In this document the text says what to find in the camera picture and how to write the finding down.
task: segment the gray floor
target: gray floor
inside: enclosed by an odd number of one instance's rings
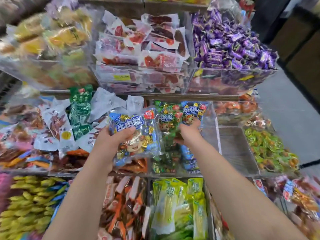
[[[300,163],[320,159],[320,115],[279,68],[258,85],[263,113]]]

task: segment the green beef jerky bag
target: green beef jerky bag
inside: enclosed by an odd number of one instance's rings
[[[179,124],[182,120],[182,107],[179,104],[171,104],[154,101],[159,113],[159,126],[166,149],[174,145],[174,138],[179,132]]]
[[[92,85],[85,85],[83,88],[70,88],[71,110],[69,114],[70,124],[77,140],[91,130],[91,126],[87,124],[87,119],[91,112]]]

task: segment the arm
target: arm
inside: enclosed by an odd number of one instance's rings
[[[184,141],[197,159],[208,188],[239,240],[306,240],[298,228],[261,193],[238,173],[199,133],[200,122],[180,125]]]
[[[118,145],[130,137],[135,128],[110,136],[104,128],[95,142],[82,171],[70,186],[59,211],[43,240],[96,240],[108,173]]]

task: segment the forearm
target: forearm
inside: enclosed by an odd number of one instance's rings
[[[89,158],[73,181],[43,240],[95,240],[110,169]]]
[[[278,208],[202,137],[191,152],[219,210],[239,240],[305,239]]]

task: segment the hand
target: hand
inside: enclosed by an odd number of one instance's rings
[[[119,144],[132,137],[135,130],[135,127],[130,127],[110,136],[109,127],[106,126],[100,131],[89,158],[92,158],[95,162],[102,162],[111,171],[112,161],[117,153]]]
[[[200,134],[199,127],[201,125],[200,120],[194,118],[191,125],[180,124],[179,129],[181,131],[182,139],[175,139],[174,141],[190,147],[194,141],[197,141],[199,138],[202,138]]]

